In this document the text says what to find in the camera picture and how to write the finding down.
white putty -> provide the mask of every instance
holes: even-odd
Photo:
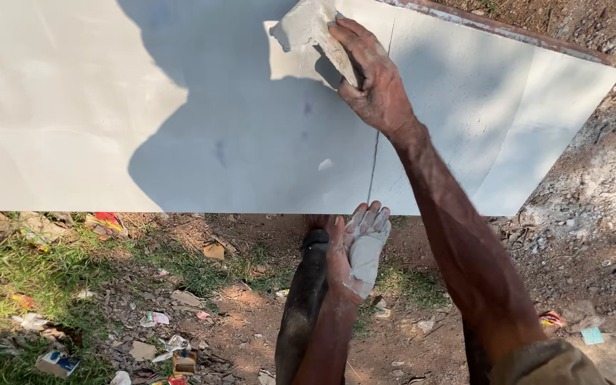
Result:
[[[285,52],[304,46],[319,45],[324,55],[357,86],[353,64],[346,50],[329,33],[328,24],[334,22],[337,9],[333,0],[300,0],[272,29],[269,34],[282,45]]]
[[[332,166],[334,166],[334,163],[332,163],[331,159],[327,158],[320,163],[320,166],[318,166],[318,171],[327,170]]]
[[[359,218],[363,218],[363,216],[357,213],[346,224],[346,227],[348,228],[349,225],[358,221]],[[391,232],[391,222],[388,219],[382,226],[381,231],[375,230],[381,224],[382,219],[383,216],[378,215],[372,227],[361,235],[359,235],[361,233],[361,225],[365,221],[360,221],[353,230],[355,240],[350,250],[348,250],[348,262],[351,266],[350,279],[349,282],[344,282],[344,285],[363,299],[367,298],[374,287],[374,280],[377,278],[377,268],[379,267],[379,254],[382,252]]]

trash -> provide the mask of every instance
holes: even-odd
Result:
[[[13,294],[11,298],[17,299],[23,309],[27,309],[35,305],[30,295],[16,293],[16,294]]]
[[[165,323],[166,325],[170,325],[170,318],[163,313],[147,311],[147,316],[142,317],[139,320],[141,326],[145,328],[152,328],[156,326],[157,323]]]
[[[132,342],[132,350],[130,350],[130,355],[132,355],[132,357],[134,357],[134,359],[138,362],[153,360],[156,357],[156,347],[140,341],[134,341]]]
[[[42,330],[44,325],[47,325],[48,320],[44,316],[37,313],[26,313],[22,316],[11,317],[16,322],[20,323],[25,330]]]
[[[152,363],[160,363],[161,361],[165,361],[169,358],[173,357],[173,353],[171,351],[169,351],[168,353],[165,354],[161,354],[158,357],[154,358],[153,360],[151,360]]]
[[[203,255],[208,258],[223,260],[225,258],[225,248],[218,242],[213,242],[203,247]]]
[[[423,375],[422,377],[414,378],[408,382],[408,385],[420,385],[422,382],[427,380],[427,376]]]
[[[126,343],[120,343],[120,341],[116,341],[117,345],[113,346],[113,349],[119,351],[122,354],[128,354],[132,350],[132,341],[127,341]]]
[[[554,325],[559,327],[565,326],[565,322],[555,311],[549,311],[541,314],[539,316],[539,320],[541,321],[542,325]]]
[[[168,384],[169,385],[187,385],[187,380],[185,380],[184,377],[182,376],[172,377],[172,378],[168,378]]]
[[[275,385],[275,378],[269,371],[261,369],[260,372],[258,372],[258,382],[260,382],[261,385]]]
[[[98,297],[98,293],[96,291],[83,290],[75,295],[75,298],[94,298],[94,297]]]
[[[111,385],[132,385],[130,374],[125,371],[115,372],[115,377],[111,380]]]
[[[193,306],[187,306],[187,305],[173,305],[173,310],[186,310],[189,312],[200,312],[203,309],[195,308]]]
[[[59,344],[53,343],[47,349],[47,352],[37,358],[37,369],[45,373],[52,373],[56,377],[66,379],[80,364],[79,358],[71,357],[66,348]]]
[[[120,214],[115,212],[97,212],[94,215],[87,214],[85,223],[92,231],[99,235],[113,235],[127,237],[127,227],[124,226]]]
[[[47,328],[42,332],[42,337],[52,342],[57,342],[63,337],[67,337],[66,333],[56,328]]]
[[[391,317],[391,309],[379,309],[374,316],[377,318],[389,318]]]
[[[598,328],[584,329],[581,331],[581,337],[584,338],[584,344],[595,345],[603,343],[603,335]]]
[[[204,302],[206,302],[206,298],[197,297],[196,295],[188,292],[176,290],[171,295],[170,298],[180,301],[189,306],[201,306]]]
[[[173,352],[173,374],[193,375],[196,370],[196,352],[176,350]]]
[[[434,328],[434,318],[432,317],[432,319],[428,319],[428,320],[421,320],[420,322],[416,323],[415,326],[417,326],[418,328],[422,329],[422,332],[424,334],[427,334],[429,332],[431,332],[431,330]]]
[[[51,223],[46,216],[36,211],[21,211],[19,218],[24,223],[21,234],[42,251],[48,251],[47,246],[61,235],[70,232],[69,229]]]
[[[75,224],[75,221],[73,221],[73,214],[69,211],[52,211],[49,214],[51,214],[55,220],[63,221],[68,226]]]
[[[188,340],[178,336],[177,334],[175,336],[170,337],[170,340],[168,340],[168,342],[166,342],[165,340],[162,340],[161,338],[158,338],[158,340],[161,341],[163,345],[165,345],[166,351],[176,351],[176,350],[185,349],[189,345]]]
[[[211,318],[211,315],[208,314],[207,312],[204,312],[204,311],[197,312],[196,316],[199,319],[207,321],[208,323],[213,323],[213,319]]]

dirt ground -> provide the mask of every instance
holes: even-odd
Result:
[[[616,1],[444,3],[603,51],[616,66]],[[291,272],[299,262],[298,248],[307,230],[301,215],[123,215],[131,239],[147,255],[166,246],[180,247],[183,252],[201,250],[206,242],[218,241],[228,252],[251,256],[260,243],[269,259],[251,267],[252,276],[267,268]],[[519,214],[487,218],[487,223],[510,250],[536,310],[555,310],[567,323],[564,328],[544,327],[546,332],[581,348],[616,383],[616,86]],[[396,217],[392,224],[383,263],[435,277],[440,282],[435,287],[442,292],[420,218]],[[123,249],[111,253],[110,258],[125,263],[98,291],[96,315],[111,326],[106,330],[106,343],[96,353],[110,362],[112,371],[134,373],[145,367],[117,348],[122,344],[141,340],[157,345],[156,338],[180,334],[191,339],[195,348],[201,347],[202,366],[196,381],[258,384],[261,369],[274,373],[274,344],[286,300],[275,291],[288,286],[260,293],[241,282],[212,290],[209,308],[217,312],[211,311],[213,322],[209,323],[192,312],[173,308],[177,302],[170,300],[170,292],[190,284],[183,282],[186,278],[161,275],[158,266],[131,260]],[[346,382],[407,384],[412,378],[427,378],[427,384],[466,384],[461,318],[450,301],[420,307],[412,306],[400,293],[384,293],[383,299],[391,316],[362,316],[367,319],[366,331],[351,343]],[[146,310],[167,313],[170,325],[141,327]],[[416,326],[421,320],[433,320],[431,331],[425,333]],[[600,328],[605,342],[583,345],[581,329],[593,327]]]

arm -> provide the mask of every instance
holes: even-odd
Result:
[[[363,69],[358,90],[342,81],[339,95],[386,135],[405,168],[434,258],[453,302],[477,333],[492,363],[509,351],[547,339],[508,253],[476,212],[415,118],[398,68],[376,37],[349,19],[330,32]]]

cardboard piece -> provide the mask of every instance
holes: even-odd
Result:
[[[196,372],[196,352],[176,350],[173,352],[173,374],[194,375]]]
[[[54,343],[46,353],[37,358],[35,366],[40,371],[52,373],[56,377],[66,379],[80,364],[79,358],[73,358],[68,354],[63,345]]]
[[[200,307],[204,302],[206,302],[206,298],[197,297],[188,291],[181,290],[173,291],[170,298],[194,307]]]

